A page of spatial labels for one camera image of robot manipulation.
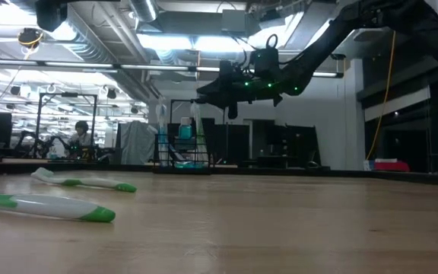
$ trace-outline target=person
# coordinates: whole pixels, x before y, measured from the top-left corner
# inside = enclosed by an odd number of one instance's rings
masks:
[[[78,121],[75,123],[75,131],[76,133],[70,138],[71,142],[78,143],[81,146],[89,146],[90,145],[90,133],[87,133],[89,130],[89,125],[86,121]]]

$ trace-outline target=white wall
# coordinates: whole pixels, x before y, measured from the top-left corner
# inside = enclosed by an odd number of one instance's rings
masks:
[[[238,105],[238,118],[226,122],[243,124],[244,119],[273,119],[277,125],[315,126],[323,165],[332,170],[362,170],[364,160],[364,118],[356,92],[363,89],[362,61],[354,60],[343,79],[313,78],[298,97],[284,95],[273,107],[271,101]],[[150,123],[155,123],[156,104],[150,104]],[[202,117],[222,123],[222,110],[201,106]],[[190,116],[190,104],[184,103],[173,113],[173,122]]]

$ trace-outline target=ceiling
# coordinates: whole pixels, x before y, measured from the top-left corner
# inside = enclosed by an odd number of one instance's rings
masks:
[[[340,8],[353,1],[243,1],[219,2],[212,0],[131,0],[137,5],[154,3],[157,19],[139,22],[132,12],[129,0],[113,2],[75,2],[68,11],[68,21],[53,33],[46,33],[38,51],[30,60],[59,62],[94,63],[152,63],[166,65],[201,65],[218,67],[219,61],[229,59],[241,62],[243,50],[253,46],[264,46],[267,38],[277,34],[279,58],[291,59],[322,35],[328,26],[326,22],[334,18]],[[34,0],[13,0],[10,5],[0,6],[0,59],[23,59],[27,49],[17,42],[17,35],[25,27],[37,27],[33,9]],[[259,19],[277,10],[276,19]],[[244,27],[237,27],[237,15],[247,20]],[[233,34],[219,37],[224,31],[234,31],[234,36],[243,37],[248,43],[230,38]],[[386,39],[387,31],[379,31],[370,40],[359,42],[353,32],[336,50],[348,58],[376,56]],[[32,121],[37,112],[38,93],[56,88],[55,92],[78,92],[98,95],[98,118],[101,122],[133,116],[146,120],[148,110],[145,105],[162,95],[171,98],[192,98],[195,89],[217,77],[215,73],[191,72],[51,72],[21,70],[16,75],[14,69],[0,69],[0,96],[10,80],[24,87],[25,94],[5,95],[0,103],[0,111],[16,113],[16,123],[22,119]],[[338,63],[326,60],[319,68],[323,72],[335,72]],[[117,98],[106,97],[108,88],[117,90]],[[14,104],[14,110],[7,108]],[[72,111],[63,110],[59,105],[72,104]],[[79,119],[89,115],[92,107],[83,97],[57,98],[44,108],[45,114],[60,116],[76,115]],[[132,105],[139,106],[139,113],[130,113]],[[32,128],[34,123],[25,123],[24,128]]]

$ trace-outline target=wooden surface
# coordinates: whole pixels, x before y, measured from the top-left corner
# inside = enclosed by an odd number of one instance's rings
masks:
[[[99,203],[112,224],[0,212],[0,273],[438,273],[438,186],[123,172],[136,194],[0,177],[0,193]]]

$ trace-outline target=blue bottle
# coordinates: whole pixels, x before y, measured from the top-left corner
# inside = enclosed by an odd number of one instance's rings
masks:
[[[179,127],[179,139],[190,139],[192,137],[192,126],[190,126],[190,118],[182,117]]]

